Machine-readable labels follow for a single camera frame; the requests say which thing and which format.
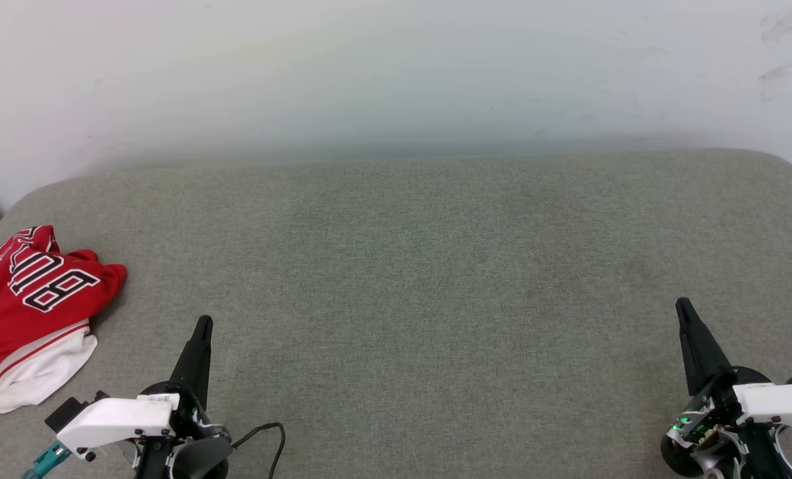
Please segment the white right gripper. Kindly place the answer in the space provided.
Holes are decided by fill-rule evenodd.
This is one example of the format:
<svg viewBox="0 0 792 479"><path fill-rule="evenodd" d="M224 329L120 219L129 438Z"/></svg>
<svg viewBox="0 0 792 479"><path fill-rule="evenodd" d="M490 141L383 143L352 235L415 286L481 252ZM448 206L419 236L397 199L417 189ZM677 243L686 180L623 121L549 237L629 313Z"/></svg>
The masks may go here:
<svg viewBox="0 0 792 479"><path fill-rule="evenodd" d="M725 399L734 393L741 409L739 424L752 419L759 424L772 422L792 427L792 384L735 385L733 365L691 300L680 297L675 307L688 394L696 397L709 392L717 399Z"/></svg>

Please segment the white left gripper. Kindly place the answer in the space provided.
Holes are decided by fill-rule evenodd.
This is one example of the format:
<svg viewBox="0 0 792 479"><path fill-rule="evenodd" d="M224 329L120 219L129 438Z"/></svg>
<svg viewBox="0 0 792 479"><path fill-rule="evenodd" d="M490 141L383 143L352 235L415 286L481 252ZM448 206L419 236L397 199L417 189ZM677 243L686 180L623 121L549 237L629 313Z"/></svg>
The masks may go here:
<svg viewBox="0 0 792 479"><path fill-rule="evenodd" d="M202 410L208 406L212 358L213 318L201 315L170 377L180 394L191 397ZM180 394L138 395L134 399L107 397L94 401L70 397L56 409L56 439L83 458L89 450L173 433L171 416L180 406Z"/></svg>

